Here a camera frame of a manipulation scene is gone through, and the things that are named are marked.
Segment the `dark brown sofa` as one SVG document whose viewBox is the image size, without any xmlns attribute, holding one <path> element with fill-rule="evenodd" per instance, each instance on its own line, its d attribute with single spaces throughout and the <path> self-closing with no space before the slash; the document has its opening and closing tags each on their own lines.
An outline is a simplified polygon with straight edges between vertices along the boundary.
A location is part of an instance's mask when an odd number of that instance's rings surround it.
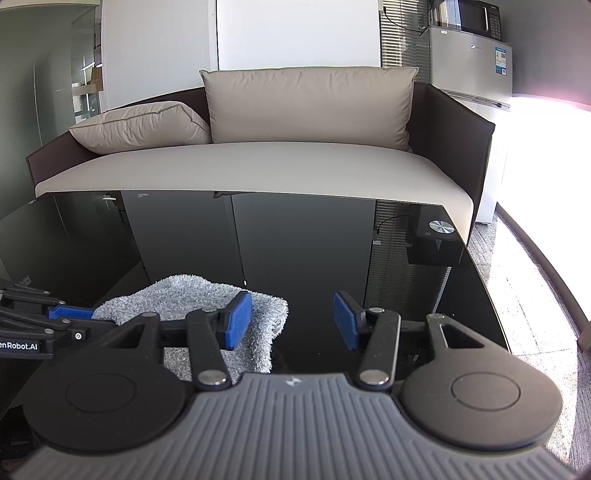
<svg viewBox="0 0 591 480">
<path fill-rule="evenodd" d="M 204 81 L 111 110 L 163 101 L 186 104 L 211 130 Z M 406 151 L 319 142 L 215 143 L 211 136 L 209 144 L 99 155 L 79 144 L 69 129 L 26 159 L 36 196 L 173 190 L 392 200 L 444 207 L 459 235 L 468 239 L 495 126 L 416 76 Z"/>
</svg>

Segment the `small beige side cushion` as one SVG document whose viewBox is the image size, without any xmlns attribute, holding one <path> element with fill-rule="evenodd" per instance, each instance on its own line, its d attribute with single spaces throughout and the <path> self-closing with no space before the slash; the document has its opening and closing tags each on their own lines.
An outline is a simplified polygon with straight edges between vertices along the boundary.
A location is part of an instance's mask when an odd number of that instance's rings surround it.
<svg viewBox="0 0 591 480">
<path fill-rule="evenodd" d="M 211 143 L 207 122 L 179 101 L 111 110 L 77 123 L 69 133 L 99 155 Z"/>
</svg>

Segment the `large beige back cushion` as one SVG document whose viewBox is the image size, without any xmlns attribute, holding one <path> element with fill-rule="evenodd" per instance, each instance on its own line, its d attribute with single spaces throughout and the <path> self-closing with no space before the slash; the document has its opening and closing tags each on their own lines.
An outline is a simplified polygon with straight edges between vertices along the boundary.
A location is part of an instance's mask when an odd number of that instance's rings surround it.
<svg viewBox="0 0 591 480">
<path fill-rule="evenodd" d="M 215 143 L 319 142 L 409 149 L 416 67 L 200 72 Z"/>
</svg>

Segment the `black microwave oven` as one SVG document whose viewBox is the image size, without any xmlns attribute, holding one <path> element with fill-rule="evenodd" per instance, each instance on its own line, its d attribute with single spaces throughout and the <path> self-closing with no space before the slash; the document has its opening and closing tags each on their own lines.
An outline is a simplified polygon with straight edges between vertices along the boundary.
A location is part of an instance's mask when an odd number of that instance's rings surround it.
<svg viewBox="0 0 591 480">
<path fill-rule="evenodd" d="M 430 18 L 440 27 L 503 40 L 500 8 L 485 1 L 431 1 Z"/>
</svg>

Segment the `silver refrigerator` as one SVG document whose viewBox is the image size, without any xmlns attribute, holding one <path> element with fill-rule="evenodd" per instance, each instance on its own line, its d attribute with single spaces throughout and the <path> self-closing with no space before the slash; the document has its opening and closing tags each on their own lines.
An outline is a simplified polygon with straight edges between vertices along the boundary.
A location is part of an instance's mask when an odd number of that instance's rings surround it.
<svg viewBox="0 0 591 480">
<path fill-rule="evenodd" d="M 508 110 L 513 96 L 513 51 L 509 44 L 432 26 L 425 33 L 430 82 L 456 99 Z"/>
</svg>

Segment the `round silver table disc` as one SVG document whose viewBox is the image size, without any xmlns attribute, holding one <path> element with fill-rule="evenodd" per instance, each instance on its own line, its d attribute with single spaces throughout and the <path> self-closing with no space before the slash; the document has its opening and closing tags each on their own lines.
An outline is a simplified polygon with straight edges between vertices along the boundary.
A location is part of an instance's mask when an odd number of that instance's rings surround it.
<svg viewBox="0 0 591 480">
<path fill-rule="evenodd" d="M 438 234 L 449 235 L 455 232 L 455 227 L 443 220 L 433 220 L 429 223 L 429 227 Z"/>
</svg>

